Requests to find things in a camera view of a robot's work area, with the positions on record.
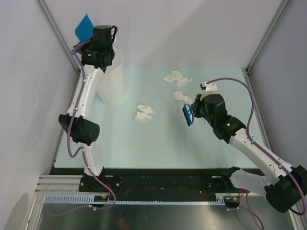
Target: white wall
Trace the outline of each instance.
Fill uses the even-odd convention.
[[[130,66],[246,67],[281,0],[45,0],[70,46],[89,13]]]
[[[295,0],[251,72],[276,153],[307,168],[307,1]]]
[[[76,73],[34,0],[2,1],[0,15],[0,229],[18,230],[51,164]]]

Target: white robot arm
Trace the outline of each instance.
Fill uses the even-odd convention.
[[[219,139],[245,154],[264,174],[259,176],[232,167],[226,176],[234,187],[265,196],[276,210],[288,211],[307,193],[307,171],[302,166],[293,167],[256,141],[240,120],[227,113],[215,83],[201,84],[201,89],[205,91],[196,96],[190,111],[183,109],[188,125],[193,121],[189,118],[191,114],[193,118],[205,119]]]
[[[78,45],[74,51],[82,55],[81,74],[72,103],[65,115],[59,115],[59,123],[68,134],[68,151],[71,157],[70,137],[80,145],[85,162],[84,172],[97,176],[101,173],[103,165],[98,157],[96,140],[100,133],[98,124],[90,121],[90,112],[99,81],[103,78],[107,66],[112,65],[114,58],[113,43],[117,27],[95,26],[92,40]]]

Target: crumpled tissue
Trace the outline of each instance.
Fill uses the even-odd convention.
[[[192,78],[190,78],[190,79],[189,78],[184,78],[184,79],[181,79],[181,80],[177,81],[176,85],[178,87],[180,87],[180,86],[183,86],[185,84],[190,83],[191,81],[192,81]]]
[[[144,113],[147,114],[154,114],[154,110],[147,104],[140,104],[137,107],[139,110],[141,110]]]
[[[175,71],[172,71],[171,74],[164,77],[163,81],[167,81],[167,82],[171,83],[171,82],[179,81],[179,80],[182,80],[182,79],[183,79],[182,74],[178,70],[175,70]]]
[[[149,114],[147,113],[144,113],[144,112],[137,112],[134,119],[138,119],[139,122],[144,122],[148,119],[151,119],[152,116],[150,116]]]
[[[184,96],[181,91],[176,91],[173,93],[173,98],[177,101],[183,101],[187,104],[192,104],[192,99],[188,96]]]

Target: cable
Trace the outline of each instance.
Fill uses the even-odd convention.
[[[115,36],[116,36],[117,31],[118,31],[118,28],[117,28],[117,26],[113,25],[111,29],[114,29],[113,38],[112,38],[112,43],[114,43],[115,42]]]
[[[113,189],[112,189],[112,187],[111,187],[111,185],[109,184],[109,183],[107,183],[106,184],[112,191],[113,191]]]
[[[250,111],[250,115],[249,115],[249,118],[248,118],[248,123],[247,123],[247,126],[246,126],[246,135],[248,137],[248,139],[250,140],[250,142],[252,144],[254,144],[258,149],[260,149],[264,154],[266,154],[273,162],[275,162],[278,167],[280,167],[287,175],[289,175],[289,177],[291,178],[291,180],[293,180],[296,188],[298,189],[300,195],[301,195],[301,198],[302,198],[302,202],[303,202],[303,212],[299,213],[295,210],[293,210],[292,208],[290,209],[290,211],[292,211],[293,213],[297,214],[297,215],[304,215],[306,213],[306,209],[307,209],[307,202],[305,200],[305,196],[304,196],[304,193],[301,189],[301,187],[299,186],[298,182],[296,181],[296,179],[292,176],[292,174],[277,160],[275,159],[267,150],[265,150],[260,144],[258,144],[257,142],[255,142],[249,132],[249,126],[250,126],[250,122],[251,122],[251,119],[253,117],[253,114],[254,114],[254,107],[255,107],[255,103],[254,103],[254,98],[253,98],[253,95],[251,93],[251,90],[249,89],[249,87],[243,83],[242,81],[240,80],[237,80],[237,79],[234,79],[234,78],[217,78],[217,79],[214,79],[214,80],[211,80],[211,81],[208,81],[206,84],[210,84],[210,83],[213,83],[213,82],[216,82],[216,81],[221,81],[221,80],[230,80],[230,81],[236,81],[240,84],[242,84],[248,91],[249,93],[249,96],[250,96],[250,99],[251,99],[251,111]]]
[[[239,188],[239,192],[240,192],[240,196],[239,196],[239,198],[241,198],[242,196],[244,196],[244,191],[243,191],[243,189],[242,189],[242,188]]]
[[[69,214],[69,213],[71,213],[71,212],[74,212],[74,211],[76,211],[76,210],[78,210],[78,209],[80,209],[80,208],[83,208],[83,207],[90,207],[90,206],[91,206],[91,205],[81,205],[81,206],[75,207],[75,208],[73,208],[73,209],[71,209],[71,210],[69,210],[69,211],[62,212],[62,213],[59,213],[59,214],[52,214],[52,213],[48,212],[47,209],[44,209],[44,211],[45,211],[48,215],[50,215],[50,216],[59,217],[59,216],[63,216],[63,215]]]
[[[72,157],[72,158],[76,157],[77,154],[79,153],[79,151],[81,150],[81,151],[83,152],[83,160],[84,160],[84,163],[85,163],[85,165],[86,165],[86,168],[87,168],[88,171],[90,172],[90,174],[95,178],[95,180],[97,180],[98,183],[100,183],[104,188],[106,188],[106,189],[110,192],[110,194],[112,194],[112,196],[113,196],[113,198],[114,198],[114,202],[113,202],[110,206],[108,206],[108,207],[94,207],[94,210],[97,210],[97,209],[98,209],[98,210],[107,210],[107,209],[110,209],[111,207],[113,207],[113,206],[115,205],[116,201],[117,201],[114,192],[112,191],[111,188],[109,188],[109,187],[108,187],[107,185],[105,185],[102,181],[100,181],[100,180],[97,178],[97,176],[94,174],[94,172],[91,170],[91,167],[90,167],[90,165],[88,164],[88,161],[87,161],[87,159],[86,159],[86,156],[85,156],[85,148],[84,148],[83,146],[79,147],[79,148],[77,149],[77,151],[76,151],[74,154],[71,152],[71,138],[70,138],[70,137],[71,137],[71,128],[72,128],[72,124],[73,124],[73,121],[74,121],[74,119],[75,119],[76,113],[77,113],[77,111],[78,111],[79,102],[80,102],[80,99],[81,99],[81,96],[82,96],[82,94],[83,94],[83,91],[84,91],[84,88],[85,88],[85,84],[86,84],[86,74],[85,74],[85,70],[84,70],[83,64],[82,64],[82,62],[80,61],[79,57],[77,56],[76,52],[77,52],[77,50],[80,49],[83,45],[85,45],[85,44],[87,44],[87,43],[89,43],[89,42],[90,42],[90,40],[89,40],[89,41],[86,41],[86,42],[83,42],[83,43],[81,43],[81,44],[75,46],[75,47],[73,48],[73,50],[72,50],[73,55],[76,57],[76,59],[77,59],[79,65],[80,65],[81,72],[82,72],[82,77],[83,77],[83,81],[82,81],[82,85],[81,85],[81,88],[80,88],[80,92],[79,92],[78,97],[77,97],[77,100],[76,100],[75,107],[74,107],[74,109],[73,109],[73,113],[72,113],[72,115],[71,115],[70,123],[69,123],[69,125],[68,125],[68,130],[67,130],[67,150],[68,150],[69,156]],[[82,208],[82,207],[88,207],[88,205],[82,205],[82,206],[76,207],[76,208],[74,208],[74,209],[72,209],[72,210],[70,210],[70,211],[67,211],[67,212],[64,212],[64,213],[61,213],[61,214],[50,214],[50,213],[49,213],[49,214],[50,214],[50,215],[53,215],[53,216],[61,216],[61,215],[65,215],[65,214],[68,214],[68,213],[70,213],[70,212],[73,212],[73,211],[75,211],[75,210],[78,210],[78,209],[80,209],[80,208]]]
[[[95,178],[95,180],[98,181],[98,183],[100,183],[104,188],[106,188],[107,190],[109,190],[109,192],[112,194],[112,196],[114,197],[114,202],[108,206],[108,207],[96,207],[96,209],[99,209],[99,210],[107,210],[107,209],[110,209],[112,208],[115,203],[116,203],[116,196],[114,194],[114,192],[112,191],[112,189],[110,189],[107,185],[105,185],[101,180],[99,180],[97,178],[97,176],[93,173],[93,171],[91,170],[90,166],[88,165],[88,162],[87,162],[87,159],[86,159],[86,156],[85,156],[85,151],[83,151],[82,153],[82,156],[83,156],[83,160],[84,160],[84,163],[85,163],[85,166],[87,167],[88,171],[90,172],[90,174]]]
[[[80,65],[80,68],[81,68],[81,72],[82,72],[82,77],[83,77],[83,82],[82,82],[82,85],[81,85],[81,88],[80,88],[80,92],[78,94],[78,97],[77,97],[77,100],[76,100],[76,104],[75,104],[75,107],[73,109],[73,112],[72,112],[72,115],[71,115],[71,121],[69,122],[69,125],[68,125],[68,130],[67,130],[67,150],[68,150],[68,154],[71,158],[75,158],[77,156],[77,154],[79,153],[79,151],[83,148],[82,146],[79,147],[77,149],[77,151],[73,154],[71,152],[71,128],[72,128],[72,124],[73,124],[73,121],[75,119],[75,116],[76,116],[76,113],[77,113],[77,109],[78,109],[78,106],[79,106],[79,102],[80,102],[80,99],[81,99],[81,96],[83,94],[83,91],[84,91],[84,88],[85,88],[85,84],[86,84],[86,75],[85,75],[85,70],[84,70],[84,67],[83,67],[83,64],[81,63],[78,55],[76,54],[77,50],[80,49],[83,45],[89,43],[90,41],[86,41],[86,42],[83,42],[77,46],[75,46],[72,50],[72,53],[73,55],[76,57],[79,65]]]
[[[264,229],[263,224],[261,223],[261,221],[260,221],[261,226],[258,224],[258,222],[257,222],[257,220],[256,220],[256,214],[255,214],[255,213],[252,211],[252,209],[251,209],[248,193],[249,193],[249,191],[246,192],[246,203],[247,203],[247,205],[248,205],[248,210],[249,210],[249,212],[250,212],[250,215],[251,215],[251,217],[253,218],[255,224],[257,225],[257,227],[258,227],[260,230],[263,230],[263,229]]]
[[[255,218],[258,219],[258,221],[259,221],[261,227],[258,225],[258,223],[256,223],[257,227],[258,227],[260,230],[264,230],[264,225],[263,225],[261,219],[257,216],[256,213],[254,213],[253,211],[249,210],[248,208],[246,208],[246,207],[228,208],[227,206],[225,206],[225,208],[227,208],[227,211],[244,210],[244,211],[249,212],[250,214],[252,214],[252,216],[254,215]]]

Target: metal plate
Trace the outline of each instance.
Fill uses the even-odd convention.
[[[253,211],[266,230],[294,230],[289,214],[275,211],[263,197],[250,197]],[[62,213],[77,205],[45,204],[50,213]],[[42,213],[39,230],[257,230],[250,214],[222,206],[115,205],[110,210],[81,208],[53,217]]]

